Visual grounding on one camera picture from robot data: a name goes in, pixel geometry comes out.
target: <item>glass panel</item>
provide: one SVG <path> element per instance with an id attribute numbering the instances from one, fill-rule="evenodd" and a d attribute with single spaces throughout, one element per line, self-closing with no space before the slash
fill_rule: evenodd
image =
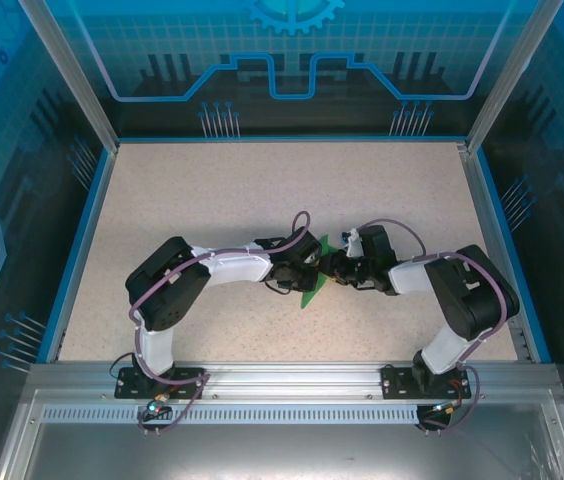
<path id="1" fill-rule="evenodd" d="M 122 136 L 465 135 L 535 0 L 50 7 Z"/>
<path id="2" fill-rule="evenodd" d="M 0 449 L 101 151 L 18 3 L 0 2 Z"/>
<path id="3" fill-rule="evenodd" d="M 550 354 L 561 364 L 564 380 L 564 4 L 488 135 L 484 152 Z"/>

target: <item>beige work surface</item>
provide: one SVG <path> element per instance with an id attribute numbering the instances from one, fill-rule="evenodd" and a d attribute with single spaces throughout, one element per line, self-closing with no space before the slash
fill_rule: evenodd
<path id="1" fill-rule="evenodd" d="M 226 247 L 289 235 L 296 212 L 332 243 L 385 216 L 429 252 L 484 240 L 453 143 L 125 144 L 120 148 L 61 360 L 112 360 L 133 349 L 127 276 L 165 240 Z M 398 259 L 418 244 L 387 226 Z M 433 293 L 388 297 L 332 282 L 300 310 L 299 293 L 261 283 L 202 292 L 176 327 L 176 360 L 410 360 L 444 324 Z M 516 358 L 508 328 L 474 356 Z"/>

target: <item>green object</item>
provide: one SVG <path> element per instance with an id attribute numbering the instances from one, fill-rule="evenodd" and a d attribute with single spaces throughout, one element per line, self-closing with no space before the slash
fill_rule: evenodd
<path id="1" fill-rule="evenodd" d="M 338 251 L 337 248 L 329 245 L 329 236 L 328 235 L 324 235 L 320 239 L 320 244 L 322 245 L 322 256 L 326 255 L 327 253 L 333 253 L 333 252 Z M 313 289 L 310 292 L 304 292 L 302 294 L 302 302 L 300 303 L 300 308 L 305 308 L 309 304 L 309 302 L 311 300 L 313 300 L 313 297 L 315 297 L 315 294 L 320 291 L 320 289 L 324 286 L 324 284 L 326 283 L 327 280 L 328 280 L 328 277 L 326 275 L 324 275 L 323 273 L 318 273 L 318 280 L 315 283 L 315 289 Z"/>

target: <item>blue edge trim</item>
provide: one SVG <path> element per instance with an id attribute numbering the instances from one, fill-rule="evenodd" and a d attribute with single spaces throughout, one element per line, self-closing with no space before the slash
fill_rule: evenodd
<path id="1" fill-rule="evenodd" d="M 478 161 L 480 162 L 480 168 L 484 173 L 484 180 L 486 183 L 486 188 L 489 192 L 489 197 L 491 197 L 491 202 L 493 203 L 493 208 L 495 210 L 495 216 L 498 221 L 498 226 L 502 232 L 502 238 L 504 239 L 504 246 L 506 247 L 507 254 L 511 260 L 511 265 L 513 267 L 513 274 L 518 283 L 518 293 L 520 294 L 520 300 L 524 304 L 526 309 L 526 316 L 529 321 L 529 328 L 531 329 L 531 336 L 535 344 L 535 348 L 538 351 L 538 360 L 541 363 L 551 363 L 551 355 L 549 355 L 549 349 L 546 346 L 546 340 L 544 339 L 544 334 L 542 333 L 542 327 L 540 326 L 540 320 L 538 319 L 538 314 L 535 311 L 535 306 L 533 305 L 533 300 L 531 299 L 531 292 L 529 291 L 529 286 L 526 283 L 526 278 L 522 272 L 522 264 L 520 263 L 520 257 L 518 257 L 518 252 L 515 249 L 513 243 L 513 237 L 511 236 L 511 230 L 506 223 L 506 217 L 504 216 L 504 210 L 502 209 L 502 204 L 500 203 L 500 197 L 495 188 L 495 182 L 493 181 L 493 176 L 491 175 L 491 169 L 486 161 L 486 155 L 482 147 L 478 149 Z"/>
<path id="2" fill-rule="evenodd" d="M 407 142 L 449 142 L 449 141 L 460 141 L 463 142 L 466 140 L 466 137 L 463 136 L 430 136 L 430 137 L 413 137 L 413 138 L 400 138 L 400 137 L 391 137 L 388 135 L 377 135 L 377 136 L 307 136 L 307 137 L 243 137 L 241 139 L 201 139 L 199 137 L 196 138 L 175 138 L 175 137 L 167 137 L 167 138 L 123 138 L 121 142 L 124 143 L 227 143 L 232 142 L 235 143 L 236 140 L 239 141 L 246 141 L 246 142 L 284 142 L 284 141 L 334 141 L 334 140 L 346 140 L 346 141 L 373 141 L 373 140 L 399 140 L 399 141 L 407 141 Z M 95 177 L 93 179 L 93 183 L 91 186 L 91 190 L 89 191 L 89 196 L 87 197 L 86 204 L 84 206 L 84 211 L 82 212 L 82 217 L 80 219 L 80 223 L 78 225 L 78 230 L 75 234 L 75 240 L 73 241 L 73 246 L 71 247 L 71 252 L 69 253 L 69 258 L 67 260 L 67 265 L 64 270 L 64 274 L 62 276 L 62 281 L 60 282 L 60 287 L 58 289 L 57 296 L 55 298 L 55 302 L 53 304 L 53 309 L 51 311 L 51 315 L 49 317 L 49 323 L 47 325 L 46 332 L 44 334 L 44 338 L 42 339 L 42 345 L 40 346 L 40 352 L 37 357 L 37 362 L 46 362 L 46 359 L 49 358 L 49 354 L 51 353 L 51 348 L 53 344 L 53 338 L 55 337 L 55 331 L 58 328 L 59 320 L 60 320 L 60 312 L 62 310 L 62 305 L 64 304 L 65 300 L 67 299 L 69 284 L 71 282 L 71 278 L 74 275 L 76 269 L 76 262 L 78 258 L 78 253 L 83 248 L 89 248 L 92 238 L 85 238 L 86 227 L 91 218 L 93 213 L 99 214 L 99 212 L 93 212 L 93 208 L 95 205 L 95 199 L 97 196 L 97 192 L 100 189 L 100 183 L 103 179 L 103 174 L 108 164 L 108 152 L 104 151 L 102 153 L 102 157 L 100 159 L 98 169 L 95 172 Z M 495 188 L 495 182 L 493 181 L 493 176 L 491 175 L 491 170 L 486 160 L 486 156 L 482 151 L 482 148 L 478 150 L 478 160 L 480 163 L 480 168 L 484 173 L 484 178 L 486 182 L 486 187 L 489 193 L 489 197 L 491 198 L 491 202 L 493 203 L 493 207 L 495 210 L 495 215 L 498 221 L 498 226 L 500 227 L 500 231 L 502 232 L 502 237 L 504 239 L 504 245 L 506 247 L 507 253 L 511 260 L 511 265 L 513 267 L 513 273 L 515 275 L 519 293 L 521 297 L 521 301 L 524 304 L 526 309 L 527 318 L 529 322 L 529 327 L 531 329 L 532 341 L 534 342 L 539 361 L 542 363 L 551 363 L 551 356 L 549 355 L 549 350 L 546 345 L 546 341 L 544 339 L 544 334 L 542 333 L 542 328 L 540 327 L 540 321 L 537 316 L 537 312 L 535 311 L 535 307 L 533 305 L 533 300 L 531 299 L 531 293 L 529 291 L 529 287 L 526 283 L 526 279 L 524 277 L 524 273 L 522 272 L 522 266 L 520 264 L 520 258 L 518 257 L 517 250 L 515 249 L 515 245 L 513 243 L 513 237 L 511 236 L 511 232 L 509 227 L 506 223 L 506 218 L 504 216 L 504 211 L 502 210 L 502 205 L 500 203 L 500 199 L 497 194 L 497 190 Z"/>
<path id="3" fill-rule="evenodd" d="M 93 176 L 93 182 L 91 182 L 91 188 L 89 190 L 89 195 L 86 198 L 86 203 L 84 204 L 84 210 L 82 210 L 82 216 L 80 217 L 80 223 L 78 224 L 78 229 L 75 232 L 75 237 L 73 239 L 73 245 L 71 246 L 71 251 L 69 252 L 69 258 L 66 261 L 66 267 L 64 268 L 64 273 L 62 274 L 62 280 L 60 281 L 60 286 L 58 287 L 58 293 L 55 296 L 55 301 L 53 302 L 53 308 L 51 309 L 51 315 L 49 315 L 49 322 L 47 324 L 46 330 L 44 331 L 44 337 L 42 337 L 42 343 L 40 345 L 40 350 L 38 351 L 38 356 L 36 358 L 37 363 L 46 363 L 48 359 L 55 358 L 57 352 L 51 352 L 53 348 L 54 339 L 56 335 L 56 330 L 58 328 L 66 328 L 66 325 L 60 325 L 60 314 L 62 312 L 62 306 L 64 302 L 70 300 L 69 288 L 71 286 L 71 280 L 76 272 L 78 255 L 83 249 L 88 249 L 91 247 L 91 242 L 93 237 L 87 238 L 86 229 L 91 219 L 92 215 L 99 215 L 99 210 L 95 211 L 95 200 L 98 195 L 98 191 L 102 186 L 102 180 L 104 178 L 104 172 L 107 170 L 109 162 L 111 161 L 109 152 L 104 149 L 102 155 L 100 155 L 100 161 L 98 162 L 98 167 Z"/>

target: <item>metal plate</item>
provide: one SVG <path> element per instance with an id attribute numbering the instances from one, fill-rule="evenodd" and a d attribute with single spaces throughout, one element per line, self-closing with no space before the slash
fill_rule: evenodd
<path id="1" fill-rule="evenodd" d="M 171 375 L 172 380 L 188 380 L 204 374 L 203 368 L 176 368 Z M 119 399 L 145 399 L 150 400 L 159 393 L 168 389 L 155 381 L 147 378 L 134 367 L 121 368 L 118 373 L 117 385 L 115 387 L 115 398 Z M 198 387 L 195 383 L 189 383 L 170 393 L 174 400 L 189 400 L 193 398 Z"/>
<path id="2" fill-rule="evenodd" d="M 453 369 L 444 375 L 438 375 L 439 387 L 432 387 L 428 394 L 420 391 L 410 367 L 394 367 L 387 365 L 380 370 L 382 379 L 382 398 L 385 400 L 454 400 L 458 391 L 449 384 L 451 380 L 459 380 L 466 384 L 462 388 L 462 399 L 471 398 L 471 386 L 466 372 Z"/>

